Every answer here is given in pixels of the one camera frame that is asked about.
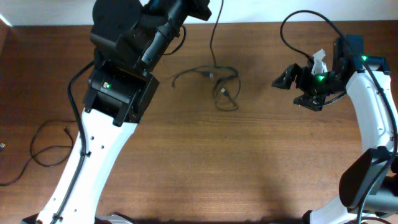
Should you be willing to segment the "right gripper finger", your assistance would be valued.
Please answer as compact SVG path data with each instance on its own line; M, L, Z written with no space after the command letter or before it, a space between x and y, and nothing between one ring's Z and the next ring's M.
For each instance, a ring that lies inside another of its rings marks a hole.
M272 87L289 90L301 68L298 64L289 65L282 74L272 82Z
M326 98L322 96L316 96L315 98L312 98L307 94L303 94L301 96L296 97L293 103L295 105L302 106L312 111L321 111L325 103L325 99Z

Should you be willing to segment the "black USB cable long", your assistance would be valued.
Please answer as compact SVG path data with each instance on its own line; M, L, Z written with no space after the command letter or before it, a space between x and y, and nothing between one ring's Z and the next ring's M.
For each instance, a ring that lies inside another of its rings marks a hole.
M223 11L223 6L224 6L224 0L221 0L220 9L218 11L215 24L211 31L211 37L210 37L210 41L209 41L209 48L210 48L210 53L211 53L213 63L211 65L202 65L199 67L193 67L188 70L184 70L182 72L177 73L176 75L174 75L174 78L171 82L171 87L175 88L177 79L183 75L188 74L188 73L195 72L204 77L214 78L214 76L215 76L215 74L213 73L214 70L229 71L229 72L231 72L230 75L228 75L226 77L219 77L217 79L217 81L215 82L215 84L213 86L211 95L212 95L214 106L218 111L232 112L232 111L236 111L239 109L239 105L236 102L236 99L239 96L240 91L241 91L241 79L239 77L239 72L234 67L218 65L216 55L215 55L214 49L213 49L213 41L215 38L215 32L216 32L216 28L218 27L218 24L220 21L220 17L221 17L222 11ZM234 80L238 81L238 90L237 90L236 94L234 96L232 96L231 93L229 92L229 90L226 88L226 85L228 84L228 82L231 82Z

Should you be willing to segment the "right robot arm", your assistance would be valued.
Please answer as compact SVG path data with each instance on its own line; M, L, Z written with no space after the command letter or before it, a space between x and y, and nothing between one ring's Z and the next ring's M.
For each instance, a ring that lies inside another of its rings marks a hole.
M348 34L335 40L333 68L324 51L308 66L292 64L272 86L303 94L294 104L321 111L334 93L348 95L362 140L362 155L343 173L339 194L326 205L307 211L303 223L359 223L397 214L397 109L391 93L391 71L384 57L364 54L363 37Z

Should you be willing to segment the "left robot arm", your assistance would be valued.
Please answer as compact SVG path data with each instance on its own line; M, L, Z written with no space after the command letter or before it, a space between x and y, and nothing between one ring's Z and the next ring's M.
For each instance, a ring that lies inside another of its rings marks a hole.
M187 17L207 20L208 1L97 0L90 40L94 59L78 136L46 206L24 223L132 223L96 209L121 149L133 135L159 85L152 72Z

